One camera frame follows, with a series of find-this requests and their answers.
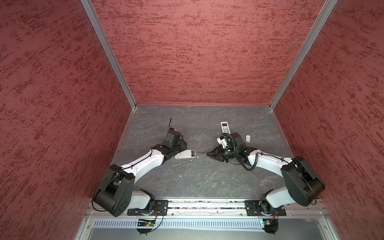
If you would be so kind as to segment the white remote orange button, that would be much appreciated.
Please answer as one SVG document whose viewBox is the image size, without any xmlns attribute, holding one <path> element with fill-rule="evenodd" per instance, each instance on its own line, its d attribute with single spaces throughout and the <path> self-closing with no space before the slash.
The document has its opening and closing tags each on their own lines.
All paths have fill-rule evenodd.
<svg viewBox="0 0 384 240">
<path fill-rule="evenodd" d="M 196 157 L 195 150 L 185 150 L 174 156 L 175 159 L 193 159 Z"/>
</svg>

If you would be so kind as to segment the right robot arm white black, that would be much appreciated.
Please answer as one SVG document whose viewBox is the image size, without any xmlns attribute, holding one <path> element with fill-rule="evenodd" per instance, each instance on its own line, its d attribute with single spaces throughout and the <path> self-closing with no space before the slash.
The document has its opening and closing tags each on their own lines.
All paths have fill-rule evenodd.
<svg viewBox="0 0 384 240">
<path fill-rule="evenodd" d="M 207 152 L 207 157 L 222 163 L 235 159 L 248 172 L 261 168 L 284 179 L 284 187 L 270 190 L 260 198 L 258 210 L 265 216 L 284 205 L 296 203 L 307 207 L 326 189 L 324 181 L 301 156 L 278 157 L 247 147 L 238 133 L 223 133 L 217 142 L 219 145 Z"/>
</svg>

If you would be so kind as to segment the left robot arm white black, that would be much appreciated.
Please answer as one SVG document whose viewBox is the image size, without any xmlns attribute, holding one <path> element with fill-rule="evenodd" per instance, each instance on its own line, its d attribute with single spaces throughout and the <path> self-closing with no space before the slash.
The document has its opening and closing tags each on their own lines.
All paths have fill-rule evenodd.
<svg viewBox="0 0 384 240">
<path fill-rule="evenodd" d="M 183 135 L 169 128 L 163 143 L 151 147 L 142 157 L 126 165 L 113 164 L 108 167 L 93 193 L 92 207 L 95 211 L 108 212 L 114 217 L 126 210 L 139 210 L 150 215 L 155 210 L 155 197 L 147 191 L 135 190 L 135 183 L 186 149 Z"/>
</svg>

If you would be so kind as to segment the white remote far side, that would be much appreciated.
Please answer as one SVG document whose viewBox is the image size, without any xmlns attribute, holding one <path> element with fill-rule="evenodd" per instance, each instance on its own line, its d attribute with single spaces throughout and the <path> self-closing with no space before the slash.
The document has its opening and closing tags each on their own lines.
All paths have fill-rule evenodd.
<svg viewBox="0 0 384 240">
<path fill-rule="evenodd" d="M 231 134 L 229 123 L 228 122 L 220 122 L 222 133 Z"/>
</svg>

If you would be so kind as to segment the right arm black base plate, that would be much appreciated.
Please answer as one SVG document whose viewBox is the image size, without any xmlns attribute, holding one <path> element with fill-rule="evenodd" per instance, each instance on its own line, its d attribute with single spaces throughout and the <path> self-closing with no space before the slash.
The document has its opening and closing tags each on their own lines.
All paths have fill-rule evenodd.
<svg viewBox="0 0 384 240">
<path fill-rule="evenodd" d="M 278 217 L 287 215 L 284 206 L 273 208 L 267 201 L 246 200 L 245 209 L 247 216 L 254 217 Z"/>
</svg>

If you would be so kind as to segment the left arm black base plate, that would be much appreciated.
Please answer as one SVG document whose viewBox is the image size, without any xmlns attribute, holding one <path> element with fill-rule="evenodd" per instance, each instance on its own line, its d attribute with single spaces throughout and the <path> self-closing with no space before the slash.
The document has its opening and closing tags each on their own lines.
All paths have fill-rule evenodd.
<svg viewBox="0 0 384 240">
<path fill-rule="evenodd" d="M 144 209 L 129 209 L 128 216 L 166 216 L 168 211 L 168 200 L 150 200 Z"/>
</svg>

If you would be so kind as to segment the aluminium front rail frame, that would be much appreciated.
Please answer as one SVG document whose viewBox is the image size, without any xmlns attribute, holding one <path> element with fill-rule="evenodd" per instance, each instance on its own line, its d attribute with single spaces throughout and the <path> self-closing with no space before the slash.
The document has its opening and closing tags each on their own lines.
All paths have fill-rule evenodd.
<svg viewBox="0 0 384 240">
<path fill-rule="evenodd" d="M 272 220 L 278 220 L 281 224 L 284 220 L 305 220 L 306 223 L 315 223 L 318 225 L 321 237 L 325 240 L 337 240 L 339 236 L 329 217 L 329 214 L 322 200 L 317 200 L 315 205 L 303 207 L 298 204 L 285 205 L 287 215 L 274 217 L 254 217 L 247 216 L 245 209 L 245 199 L 158 199 L 168 200 L 168 211 L 166 216 L 128 216 L 126 210 L 118 217 L 113 217 L 108 212 L 95 211 L 92 206 L 88 207 L 84 220 L 76 235 L 77 240 L 88 240 L 95 219 L 142 219 L 149 220 L 149 225 L 153 222 L 159 229 L 159 219 L 259 219 L 264 223 L 262 231 L 244 231 L 244 232 L 264 232 L 265 228 L 269 227 Z"/>
</svg>

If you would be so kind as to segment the left aluminium corner post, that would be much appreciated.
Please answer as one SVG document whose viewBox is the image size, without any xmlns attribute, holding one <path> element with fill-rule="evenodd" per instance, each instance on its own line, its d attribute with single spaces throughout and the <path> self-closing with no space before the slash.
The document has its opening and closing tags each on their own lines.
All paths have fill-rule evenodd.
<svg viewBox="0 0 384 240">
<path fill-rule="evenodd" d="M 104 49 L 104 52 L 115 72 L 115 75 L 123 89 L 123 92 L 130 103 L 131 108 L 133 111 L 137 108 L 137 103 L 133 97 L 133 94 L 130 90 L 130 87 L 126 81 L 126 78 L 124 77 L 123 71 L 118 63 L 118 60 L 113 52 L 113 49 L 108 41 L 108 38 L 105 34 L 105 31 L 103 30 L 103 27 L 101 25 L 101 22 L 97 16 L 97 13 L 95 11 L 95 8 L 92 4 L 92 1 L 89 0 L 81 0 L 82 6 L 91 22 L 91 25 L 93 26 L 93 29 Z"/>
</svg>

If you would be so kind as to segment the aluminium corner post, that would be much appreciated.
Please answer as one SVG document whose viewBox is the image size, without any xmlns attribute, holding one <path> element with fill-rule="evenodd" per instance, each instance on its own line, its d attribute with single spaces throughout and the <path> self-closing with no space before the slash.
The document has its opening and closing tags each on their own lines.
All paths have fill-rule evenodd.
<svg viewBox="0 0 384 240">
<path fill-rule="evenodd" d="M 317 36 L 319 35 L 320 31 L 322 30 L 324 24 L 326 23 L 327 19 L 329 18 L 331 12 L 333 11 L 337 3 L 338 3 L 338 0 L 325 1 L 311 29 L 309 30 L 309 33 L 307 34 L 303 44 L 301 45 L 300 50 L 298 51 L 293 63 L 291 64 L 291 67 L 286 73 L 280 87 L 278 88 L 275 96 L 273 97 L 269 105 L 269 109 L 271 112 L 274 111 L 284 91 L 286 90 L 292 78 L 294 77 L 295 73 L 299 69 L 302 61 L 306 57 L 308 51 L 312 47 L 313 43 L 315 42 Z"/>
<path fill-rule="evenodd" d="M 95 11 L 95 8 L 92 4 L 92 1 L 89 0 L 81 0 L 82 6 L 91 22 L 91 25 L 93 26 L 93 29 L 104 49 L 104 52 L 115 72 L 115 75 L 123 89 L 123 92 L 130 103 L 131 108 L 133 111 L 137 108 L 137 103 L 133 97 L 133 94 L 130 90 L 130 87 L 126 81 L 126 78 L 124 77 L 123 71 L 118 63 L 118 60 L 113 52 L 113 49 L 108 41 L 108 38 L 105 34 L 105 31 L 103 30 L 103 27 L 101 25 L 101 22 L 97 16 L 97 13 Z"/>
</svg>

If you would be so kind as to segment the right aluminium corner post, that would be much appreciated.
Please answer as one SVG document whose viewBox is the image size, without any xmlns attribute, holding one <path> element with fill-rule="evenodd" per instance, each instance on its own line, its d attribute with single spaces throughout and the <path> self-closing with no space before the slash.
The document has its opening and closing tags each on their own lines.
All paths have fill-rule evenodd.
<svg viewBox="0 0 384 240">
<path fill-rule="evenodd" d="M 299 69 L 302 61 L 306 57 L 308 51 L 312 47 L 313 43 L 315 42 L 317 36 L 319 35 L 320 31 L 322 30 L 324 24 L 326 23 L 327 19 L 329 18 L 331 12 L 333 11 L 337 3 L 338 3 L 338 0 L 325 1 L 311 29 L 309 30 L 309 33 L 307 34 L 303 44 L 301 45 L 300 50 L 298 51 L 293 63 L 291 64 L 291 67 L 286 73 L 280 87 L 278 88 L 275 96 L 273 97 L 269 105 L 269 109 L 271 112 L 274 111 L 284 91 L 286 90 L 292 78 L 294 77 L 295 73 Z"/>
</svg>

